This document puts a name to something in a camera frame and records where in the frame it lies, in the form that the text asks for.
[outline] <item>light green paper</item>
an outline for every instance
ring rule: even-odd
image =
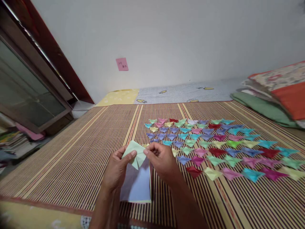
[[[139,170],[139,167],[141,167],[141,165],[143,164],[143,162],[146,158],[146,155],[143,153],[143,150],[145,150],[145,148],[143,146],[139,145],[135,141],[130,141],[122,158],[125,157],[127,154],[129,154],[133,150],[135,150],[137,152],[137,155],[136,155],[135,159],[129,163],[133,167],[135,167],[135,169]]]

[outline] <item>person's left hand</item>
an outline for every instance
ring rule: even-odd
[[[133,150],[122,159],[126,148],[127,146],[123,146],[110,155],[101,187],[109,191],[122,187],[125,180],[127,164],[137,155],[137,152]]]

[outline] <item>person's right hand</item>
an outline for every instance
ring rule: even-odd
[[[183,179],[172,149],[169,146],[153,142],[146,147],[144,154],[154,166],[159,177],[167,185],[171,186],[177,180]]]

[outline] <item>origami paper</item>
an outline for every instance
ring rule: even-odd
[[[187,123],[191,124],[191,125],[196,125],[198,123],[198,120],[188,120]]]
[[[152,142],[159,142],[160,141],[160,139],[152,139],[152,140],[150,140],[150,143],[152,143]]]
[[[146,133],[146,135],[149,137],[149,139],[152,139],[156,136],[155,134],[152,133]]]
[[[260,170],[260,172],[264,173],[266,177],[268,177],[269,179],[271,179],[273,181],[276,181],[280,177],[287,177],[288,176],[288,174],[273,171],[273,170],[268,169],[268,168],[262,168]]]
[[[171,132],[176,133],[176,132],[178,132],[179,128],[171,127],[170,130],[171,130]]]
[[[260,135],[244,135],[244,139],[247,139],[249,141],[254,141],[259,136]]]
[[[228,165],[230,165],[231,167],[234,167],[238,162],[241,162],[242,159],[239,159],[239,158],[235,158],[235,157],[231,157],[229,155],[226,155],[224,158],[223,158],[226,163]]]
[[[294,168],[294,169],[299,169],[301,165],[305,164],[305,161],[293,160],[288,157],[283,157],[281,159],[281,161],[282,161],[282,164],[289,166],[291,168]]]
[[[165,140],[163,140],[163,145],[172,145],[172,141],[165,141]]]
[[[188,136],[188,134],[179,134],[178,138],[185,140],[187,136]]]
[[[223,168],[222,170],[220,170],[220,172],[228,179],[228,180],[233,180],[236,177],[243,177],[242,174],[235,172],[231,169],[228,168]]]
[[[186,155],[189,155],[190,152],[192,152],[194,149],[190,149],[188,147],[182,147],[180,148],[181,151],[183,151]]]
[[[151,124],[154,124],[155,122],[157,122],[156,119],[149,119],[149,121],[150,121]]]
[[[205,170],[204,170],[204,174],[210,178],[211,181],[214,181],[216,180],[218,177],[220,177],[222,175],[221,172],[219,171],[216,171],[216,170],[213,170],[209,167],[207,167]]]
[[[173,144],[174,144],[174,146],[177,146],[178,148],[180,148],[181,146],[183,146],[184,142],[174,141]]]
[[[217,130],[220,126],[221,126],[220,124],[209,124],[209,125],[208,125],[208,127],[209,127],[210,129],[215,129],[215,130]]]
[[[294,153],[298,153],[299,151],[298,150],[295,150],[295,149],[288,149],[288,148],[283,148],[283,147],[275,147],[274,149],[276,150],[279,150],[279,154],[281,154],[282,156],[285,156],[285,157],[289,157],[291,154],[294,154]]]
[[[202,139],[204,139],[204,140],[209,140],[211,137],[214,137],[214,135],[201,135],[200,136]]]
[[[164,133],[165,133],[168,129],[169,129],[168,127],[161,127],[161,128],[159,128],[159,130],[162,131],[162,132],[164,132]]]
[[[177,159],[183,165],[185,165],[187,162],[191,160],[190,158],[187,158],[185,156],[178,156]]]
[[[187,133],[187,132],[190,132],[191,129],[188,129],[188,128],[180,128],[180,131],[182,131],[183,133]]]
[[[194,179],[197,178],[202,173],[201,170],[196,169],[194,166],[187,167],[186,170]]]
[[[261,155],[268,158],[274,158],[274,156],[279,153],[279,150],[274,150],[274,149],[259,148],[258,150],[263,151]]]
[[[191,132],[194,134],[199,134],[201,132],[202,128],[198,128],[198,129],[192,129]]]
[[[249,149],[249,148],[246,148],[246,147],[241,148],[241,151],[244,154],[247,154],[248,156],[251,156],[251,157],[254,157],[257,154],[261,154],[261,153],[264,152],[264,151],[260,151],[260,150]]]
[[[206,124],[208,122],[208,120],[198,120],[199,124]]]
[[[232,140],[232,141],[239,141],[240,139],[244,138],[244,136],[235,136],[235,135],[229,135],[228,139]]]
[[[215,155],[215,157],[218,157],[218,156],[220,156],[220,155],[226,153],[226,151],[224,151],[224,150],[222,150],[222,149],[216,149],[216,148],[210,148],[209,151],[210,151],[213,155]]]
[[[243,140],[241,144],[252,149],[253,147],[255,147],[256,145],[258,145],[259,143],[260,143],[260,142],[253,142],[253,141]]]
[[[198,140],[198,138],[200,138],[201,135],[197,135],[197,134],[190,134],[190,138],[194,139],[194,140]]]
[[[157,126],[157,127],[162,127],[163,126],[163,123],[161,123],[161,122],[155,122],[155,125]]]
[[[197,165],[198,167],[201,165],[201,163],[205,160],[205,158],[194,156],[192,157],[192,162]]]
[[[198,128],[205,128],[207,126],[208,126],[207,124],[199,124],[199,123],[197,123],[197,127]]]
[[[216,133],[220,135],[224,135],[226,131],[227,131],[226,129],[218,129],[216,130]]]
[[[265,141],[265,140],[258,140],[260,143],[259,146],[265,147],[269,149],[272,145],[276,144],[277,142],[274,141]]]
[[[179,151],[180,150],[176,150],[176,149],[172,148],[172,152],[173,152],[174,157],[176,157],[178,155]]]
[[[174,135],[174,134],[167,134],[167,137],[170,139],[170,140],[174,140],[177,135]]]
[[[241,128],[231,128],[228,130],[228,133],[237,135],[237,133],[241,130]]]
[[[242,128],[240,130],[240,132],[244,133],[244,134],[250,134],[252,131],[254,131],[254,129],[249,129],[249,128]]]
[[[212,141],[212,145],[221,148],[226,142]]]
[[[146,128],[149,129],[149,128],[152,126],[152,123],[150,123],[150,124],[146,124],[146,123],[145,123],[144,125],[146,126]]]
[[[196,143],[196,140],[185,140],[184,143],[189,147],[193,147],[193,145]]]
[[[211,134],[214,131],[214,129],[202,129],[202,132],[205,134]]]
[[[228,154],[230,154],[232,157],[235,157],[238,153],[241,153],[242,151],[241,150],[235,150],[235,149],[231,149],[231,148],[226,148],[225,149],[226,152]]]
[[[166,122],[164,123],[164,126],[171,127],[173,124],[174,122]]]
[[[211,142],[205,142],[205,141],[199,141],[199,145],[201,145],[203,148],[208,148],[209,145],[212,144]]]
[[[258,171],[247,169],[247,168],[244,168],[244,170],[241,172],[241,174],[244,175],[244,177],[248,178],[250,181],[253,181],[254,183],[256,183],[260,177],[265,175],[262,172],[258,172]]]
[[[207,150],[201,148],[194,149],[194,153],[201,157],[204,156],[207,152]]]
[[[149,128],[152,132],[156,132],[159,128],[158,127],[150,127]]]
[[[255,168],[255,165],[260,162],[260,158],[249,158],[249,157],[243,157],[242,158],[242,163],[250,166],[251,168]]]
[[[214,135],[213,138],[215,138],[216,140],[221,142],[222,140],[224,140],[226,138],[226,136],[225,135]]]
[[[261,157],[261,160],[259,161],[259,163],[265,165],[265,166],[268,166],[272,169],[274,169],[274,165],[276,164],[281,164],[280,161],[277,161],[277,160],[271,160],[271,159],[267,159],[267,158],[264,158],[264,157]]]
[[[228,124],[230,124],[230,123],[232,123],[232,122],[235,122],[235,120],[226,120],[226,119],[223,119],[221,122],[222,122],[223,124],[228,125]]]
[[[184,124],[185,128],[192,129],[195,125],[191,124]]]
[[[298,181],[300,178],[305,177],[305,172],[287,168],[285,166],[281,167],[278,172],[288,174],[289,177],[295,181]]]
[[[136,143],[135,141],[130,141],[129,145],[127,146],[122,158],[124,158],[127,154],[129,154],[131,151],[135,150],[137,152],[136,157],[129,162],[135,169],[139,170],[139,167],[143,164],[146,155],[143,153],[143,150],[145,148],[141,146],[140,144]]]
[[[228,146],[231,146],[231,147],[233,147],[233,148],[235,148],[236,149],[236,147],[239,145],[239,144],[241,144],[242,142],[235,142],[235,141],[227,141],[227,145]]]

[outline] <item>yellow origami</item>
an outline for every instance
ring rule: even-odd
[[[218,177],[220,177],[222,175],[221,172],[219,171],[216,171],[216,170],[213,170],[209,167],[207,167],[205,170],[204,170],[204,174],[210,178],[211,181],[214,181],[215,179],[217,179]]]

